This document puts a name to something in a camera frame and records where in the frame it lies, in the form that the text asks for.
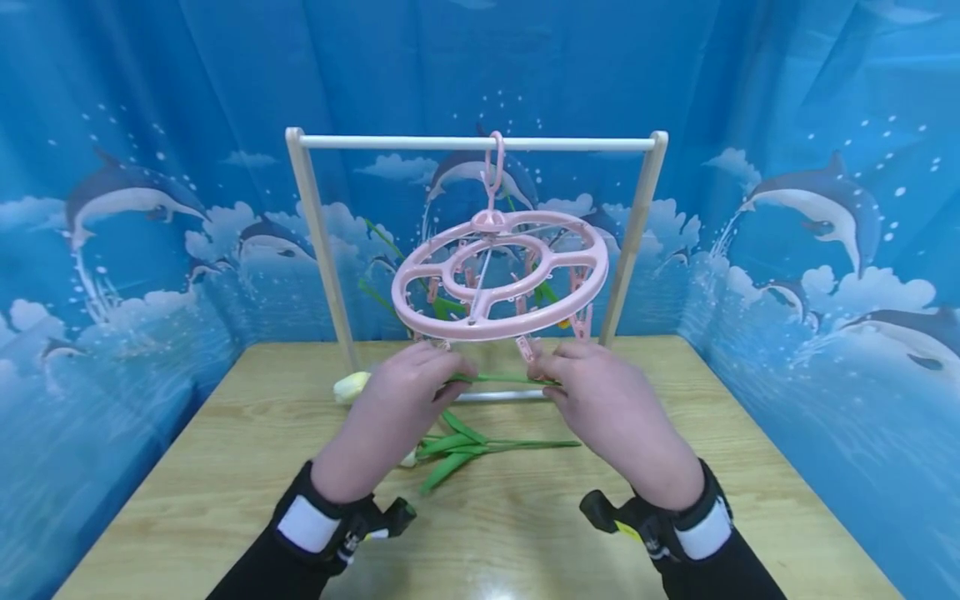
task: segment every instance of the green stem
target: green stem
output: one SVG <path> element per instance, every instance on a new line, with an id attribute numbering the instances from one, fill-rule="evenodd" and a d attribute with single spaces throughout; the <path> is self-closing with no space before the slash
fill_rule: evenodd
<path id="1" fill-rule="evenodd" d="M 379 302 L 380 304 L 382 304 L 384 308 L 386 308 L 387 310 L 389 310 L 390 312 L 392 312 L 392 313 L 394 314 L 394 316 L 396 317 L 396 311 L 395 311 L 394 308 L 390 305 L 390 303 L 387 302 L 386 300 L 384 300 L 382 296 L 380 296 L 379 294 L 377 294 L 377 293 L 376 293 L 376 290 L 374 290 L 373 288 L 371 288 L 370 284 L 367 283 L 367 281 L 366 281 L 365 279 L 360 279 L 360 289 L 363 290 L 364 292 L 367 292 L 368 294 L 370 294 L 370 295 L 373 297 L 374 300 L 376 300 L 377 302 Z"/>
<path id="2" fill-rule="evenodd" d="M 488 444 L 491 445 L 511 445 L 515 447 L 551 447 L 551 448 L 576 448 L 580 447 L 581 443 L 574 440 L 569 440 L 566 442 L 536 442 L 533 440 L 490 440 Z"/>
<path id="3" fill-rule="evenodd" d="M 452 302 L 446 298 L 441 298 L 439 295 L 433 300 L 433 312 L 437 316 L 437 319 L 443 319 L 444 321 L 449 321 L 449 313 L 462 313 L 467 312 L 467 308 L 460 303 Z"/>
<path id="4" fill-rule="evenodd" d="M 516 207 L 514 206 L 514 199 L 511 198 L 509 193 L 507 194 L 507 204 L 510 206 L 510 210 L 512 212 L 516 212 Z M 533 268 L 534 269 L 537 268 L 536 263 L 533 265 Z M 556 302 L 558 300 L 557 295 L 553 292 L 553 288 L 551 288 L 546 281 L 538 285 L 537 288 L 540 289 L 540 292 L 544 296 L 546 296 L 547 300 L 549 300 L 550 303 Z"/>
<path id="5" fill-rule="evenodd" d="M 483 456 L 484 454 L 498 454 L 500 452 L 513 452 L 514 450 L 549 450 L 551 448 L 563 447 L 556 445 L 462 445 L 451 448 L 450 454 L 471 454 L 473 456 Z"/>
<path id="6" fill-rule="evenodd" d="M 440 413 L 441 418 L 446 422 L 446 424 L 457 433 L 461 433 L 468 438 L 474 440 L 478 444 L 486 444 L 487 437 L 481 434 L 479 431 L 474 431 L 473 429 L 467 427 L 467 425 L 457 419 L 457 417 L 451 413 L 449 410 L 444 410 Z"/>
<path id="7" fill-rule="evenodd" d="M 373 231 L 373 233 L 376 233 L 376 236 L 377 236 L 377 237 L 379 237 L 381 240 L 383 240 L 383 243 L 384 243 L 384 244 L 386 244 L 387 246 L 390 247 L 391 250 L 393 250 L 394 252 L 396 252 L 396 255 L 400 257 L 400 260 L 406 260 L 406 259 L 407 259 L 407 257 L 403 255 L 403 252 L 400 251 L 400 248 L 398 248 L 398 247 L 396 246 L 396 244 L 393 242 L 393 240 L 391 240 L 391 239 L 388 238 L 386 235 L 384 235 L 384 234 L 383 234 L 383 231 L 381 231 L 380 229 L 376 228 L 376 225 L 373 224 L 373 221 L 371 221 L 370 219 L 364 219 L 364 222 L 367 223 L 367 227 L 369 227 L 369 228 L 371 229 L 371 231 Z"/>
<path id="8" fill-rule="evenodd" d="M 466 381 L 469 383 L 481 383 L 484 381 L 496 381 L 500 383 L 520 383 L 520 384 L 529 384 L 529 385 L 549 385 L 549 386 L 560 386 L 559 381 L 553 381 L 552 379 L 528 379 L 527 377 L 521 377 L 519 375 L 501 375 L 501 374 L 489 374 L 489 373 L 478 373 L 475 377 L 464 375 L 462 373 L 454 373 L 449 379 L 450 381 Z"/>

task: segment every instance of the black sleeve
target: black sleeve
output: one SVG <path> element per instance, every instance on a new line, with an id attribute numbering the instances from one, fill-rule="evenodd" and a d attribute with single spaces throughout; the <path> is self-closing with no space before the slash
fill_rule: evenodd
<path id="1" fill-rule="evenodd" d="M 777 582 L 735 528 L 713 556 L 693 563 L 654 559 L 670 600 L 785 600 Z"/>
<path id="2" fill-rule="evenodd" d="M 331 573 L 300 561 L 273 525 L 260 534 L 207 600 L 317 600 Z"/>

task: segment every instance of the black wristband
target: black wristband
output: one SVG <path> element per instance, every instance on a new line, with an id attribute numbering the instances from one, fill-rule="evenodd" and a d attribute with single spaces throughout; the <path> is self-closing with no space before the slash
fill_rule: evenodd
<path id="1" fill-rule="evenodd" d="M 713 471 L 703 460 L 704 491 L 683 511 L 659 509 L 660 542 L 674 560 L 694 563 L 708 558 L 730 538 L 733 511 Z"/>
<path id="2" fill-rule="evenodd" d="M 294 478 L 293 483 L 280 498 L 280 501 L 276 504 L 270 528 L 280 545 L 299 560 L 307 564 L 323 564 L 326 570 L 338 574 L 347 567 L 349 557 L 352 556 L 352 550 L 356 549 L 356 543 L 370 532 L 366 519 L 362 516 L 370 506 L 375 508 L 373 495 L 349 504 L 330 502 L 313 487 L 313 481 L 310 478 L 312 467 L 313 462 L 307 461 L 300 469 L 297 477 Z M 339 521 L 336 523 L 336 528 L 329 532 L 329 539 L 325 542 L 322 541 L 324 547 L 316 552 L 304 549 L 281 531 L 283 519 L 290 513 L 291 507 L 295 503 L 301 502 L 301 498 L 302 501 L 308 503 L 317 513 L 325 516 L 329 521 Z M 345 545 L 349 549 L 348 554 L 344 552 Z"/>

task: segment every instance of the person's left hand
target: person's left hand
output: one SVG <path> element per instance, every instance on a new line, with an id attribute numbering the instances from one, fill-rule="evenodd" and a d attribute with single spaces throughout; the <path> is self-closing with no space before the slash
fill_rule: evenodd
<path id="1" fill-rule="evenodd" d="M 337 436 L 317 455 L 310 478 L 326 500 L 346 504 L 367 496 L 414 449 L 440 413 L 475 376 L 458 352 L 420 342 L 373 372 Z"/>

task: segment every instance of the metal rod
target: metal rod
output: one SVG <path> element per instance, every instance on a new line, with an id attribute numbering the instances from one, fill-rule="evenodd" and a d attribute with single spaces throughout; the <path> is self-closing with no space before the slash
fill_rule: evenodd
<path id="1" fill-rule="evenodd" d="M 300 201 L 303 202 L 303 215 L 310 227 L 310 240 L 313 243 L 313 251 L 317 255 L 320 281 L 324 285 L 326 304 L 330 308 L 333 330 L 337 334 L 337 343 L 348 372 L 358 372 L 361 371 L 360 361 L 357 360 L 353 334 L 350 333 L 350 322 L 347 319 L 344 294 L 340 289 L 337 266 L 333 261 L 333 252 L 330 250 L 326 236 L 324 213 L 321 210 L 320 190 L 317 188 L 317 178 L 313 172 L 313 161 L 310 160 L 310 153 L 300 144 L 300 139 L 303 137 L 302 129 L 287 128 L 286 137 L 290 162 L 294 167 L 294 178 L 297 180 L 297 188 L 300 191 Z"/>
<path id="2" fill-rule="evenodd" d="M 483 292 L 483 278 L 487 276 L 487 267 L 490 266 L 491 256 L 493 256 L 493 247 L 490 247 L 489 249 L 487 249 L 487 255 L 484 256 L 484 260 L 483 260 L 483 267 L 480 267 L 480 276 L 477 278 L 477 291 L 475 294 L 473 294 L 473 306 L 477 305 L 477 301 L 480 300 L 480 294 Z M 467 323 L 474 324 L 476 322 L 477 322 L 476 315 L 474 315 L 473 311 L 471 310 Z"/>
<path id="3" fill-rule="evenodd" d="M 630 279 L 634 274 L 636 255 L 640 252 L 640 240 L 646 228 L 647 215 L 650 213 L 650 202 L 653 201 L 657 189 L 657 180 L 660 178 L 660 168 L 663 166 L 663 157 L 666 155 L 666 145 L 669 136 L 666 132 L 653 132 L 650 135 L 654 141 L 654 148 L 643 159 L 643 168 L 636 181 L 634 205 L 630 209 L 630 222 L 627 232 L 623 236 L 623 246 L 620 258 L 616 261 L 616 275 L 613 277 L 613 288 L 610 291 L 610 301 L 607 303 L 607 314 L 604 315 L 603 327 L 600 329 L 600 344 L 607 348 L 616 335 L 616 327 L 620 323 L 623 313 L 623 302 L 630 289 Z"/>
<path id="4" fill-rule="evenodd" d="M 510 402 L 514 400 L 546 400 L 541 390 L 514 390 L 510 392 L 467 392 L 457 396 L 457 402 Z"/>
<path id="5" fill-rule="evenodd" d="M 304 135 L 304 148 L 328 150 L 496 150 L 492 137 L 418 137 L 413 135 Z M 655 141 L 644 138 L 504 137 L 506 150 L 547 152 L 649 152 Z"/>

